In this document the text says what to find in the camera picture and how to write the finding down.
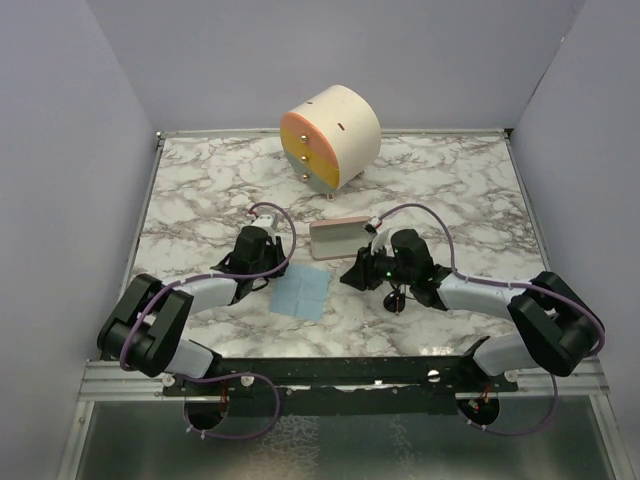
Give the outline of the light blue cleaning cloth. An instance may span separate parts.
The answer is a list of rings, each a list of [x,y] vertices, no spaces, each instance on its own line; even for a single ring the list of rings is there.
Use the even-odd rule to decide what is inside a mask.
[[[291,264],[276,282],[269,311],[319,322],[324,314],[330,279],[327,271]]]

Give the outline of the pink glasses case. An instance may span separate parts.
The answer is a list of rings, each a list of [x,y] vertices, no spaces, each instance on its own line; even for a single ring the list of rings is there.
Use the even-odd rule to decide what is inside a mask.
[[[311,257],[316,261],[356,257],[370,235],[367,216],[317,220],[309,224]]]

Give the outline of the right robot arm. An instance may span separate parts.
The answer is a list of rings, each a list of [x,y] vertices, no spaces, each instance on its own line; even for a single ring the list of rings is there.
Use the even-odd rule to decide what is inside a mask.
[[[465,352],[459,378],[472,391],[483,390],[495,376],[511,370],[542,368],[567,377],[604,336],[602,323],[558,275],[543,271],[529,282],[512,284],[472,280],[435,263],[413,229],[376,236],[358,250],[340,281],[359,291],[389,283],[396,289],[384,300],[391,312],[403,310],[400,289],[406,287],[427,308],[512,321],[515,333],[483,338]]]

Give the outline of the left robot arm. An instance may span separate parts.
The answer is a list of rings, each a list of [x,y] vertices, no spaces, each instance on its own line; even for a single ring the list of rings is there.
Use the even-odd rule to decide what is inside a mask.
[[[242,228],[233,250],[207,273],[171,282],[136,276],[100,330],[97,347],[149,377],[185,376],[195,392],[210,394],[220,385],[215,364],[221,356],[182,337],[188,317],[240,302],[255,280],[280,277],[287,266],[281,238],[257,220]]]

